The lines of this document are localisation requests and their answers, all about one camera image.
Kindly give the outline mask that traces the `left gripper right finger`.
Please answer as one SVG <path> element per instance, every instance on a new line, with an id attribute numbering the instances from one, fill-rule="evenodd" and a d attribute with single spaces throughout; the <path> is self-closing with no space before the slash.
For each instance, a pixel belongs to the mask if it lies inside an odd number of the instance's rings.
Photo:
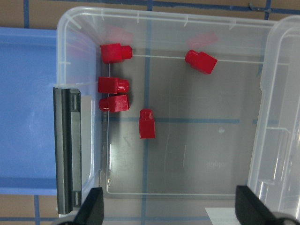
<path id="1" fill-rule="evenodd" d="M 248 186 L 236 186 L 235 215 L 241 225 L 280 225 Z"/>

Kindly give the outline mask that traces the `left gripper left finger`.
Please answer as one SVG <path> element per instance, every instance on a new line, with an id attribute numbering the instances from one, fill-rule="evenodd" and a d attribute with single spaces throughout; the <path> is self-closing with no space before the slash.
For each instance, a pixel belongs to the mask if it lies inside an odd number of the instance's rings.
<path id="1" fill-rule="evenodd" d="M 72 225 L 102 225 L 104 221 L 104 198 L 101 187 L 92 188 Z"/>

